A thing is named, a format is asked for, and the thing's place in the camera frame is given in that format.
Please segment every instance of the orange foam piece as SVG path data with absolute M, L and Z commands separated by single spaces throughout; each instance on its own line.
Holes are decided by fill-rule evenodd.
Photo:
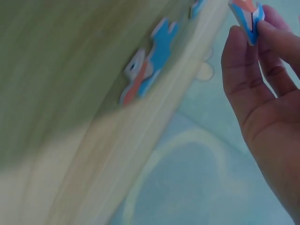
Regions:
M 136 79 L 134 81 L 133 86 L 131 87 L 131 89 L 129 90 L 127 95 L 124 97 L 123 105 L 130 104 L 132 102 L 132 100 L 135 98 L 135 96 L 136 96 L 136 94 L 137 94 L 137 92 L 138 92 L 138 90 L 141 86 L 141 83 L 144 80 L 144 75 L 145 75 L 147 66 L 148 66 L 148 63 L 145 60 L 143 65 L 142 65 L 141 71 L 139 72 L 138 76 L 136 77 Z
M 232 3 L 250 13 L 256 11 L 256 7 L 253 5 L 252 0 L 232 0 Z

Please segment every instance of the foam sticker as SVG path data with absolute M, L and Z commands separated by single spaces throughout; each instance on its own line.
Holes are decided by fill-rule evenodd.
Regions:
M 195 19 L 202 8 L 204 7 L 204 4 L 206 3 L 207 0 L 197 0 L 193 6 L 191 7 L 191 12 L 190 12 L 190 19 L 193 20 Z
M 179 30 L 179 25 L 164 18 L 151 34 L 153 47 L 145 58 L 145 50 L 140 49 L 126 66 L 124 73 L 130 84 L 120 97 L 121 105 L 128 105 L 136 96 L 144 97 L 159 76 L 171 56 L 171 42 Z
M 260 3 L 253 5 L 252 0 L 230 0 L 228 3 L 240 27 L 244 30 L 249 45 L 256 45 L 258 39 L 257 23 L 265 19 Z
M 121 94 L 121 105 L 128 105 L 132 102 L 145 77 L 153 74 L 153 66 L 145 60 L 145 55 L 144 49 L 138 50 L 124 70 L 126 77 L 130 80 L 130 84 Z
M 179 31 L 177 22 L 169 25 L 169 20 L 164 18 L 151 34 L 153 48 L 147 57 L 153 66 L 153 74 L 144 80 L 139 88 L 138 96 L 144 97 L 151 85 L 155 82 L 164 65 L 171 56 L 171 42 Z

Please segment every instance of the hand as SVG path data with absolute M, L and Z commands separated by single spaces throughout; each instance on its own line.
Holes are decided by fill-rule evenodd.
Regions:
M 300 90 L 281 60 L 300 77 L 300 38 L 273 8 L 263 9 L 258 46 L 249 46 L 239 27 L 230 29 L 222 56 L 224 91 L 266 181 L 300 224 Z

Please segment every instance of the light blue floor mat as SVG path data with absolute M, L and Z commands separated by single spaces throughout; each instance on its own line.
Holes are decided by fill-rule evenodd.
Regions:
M 299 34 L 299 0 L 261 3 L 275 7 Z M 293 224 L 250 155 L 223 93 L 220 59 L 233 24 L 229 14 L 211 56 L 110 225 Z

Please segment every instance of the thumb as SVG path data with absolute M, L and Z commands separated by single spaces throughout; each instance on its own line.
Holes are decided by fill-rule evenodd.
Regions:
M 266 21 L 260 21 L 257 28 L 269 48 L 289 63 L 300 76 L 300 37 L 279 30 Z

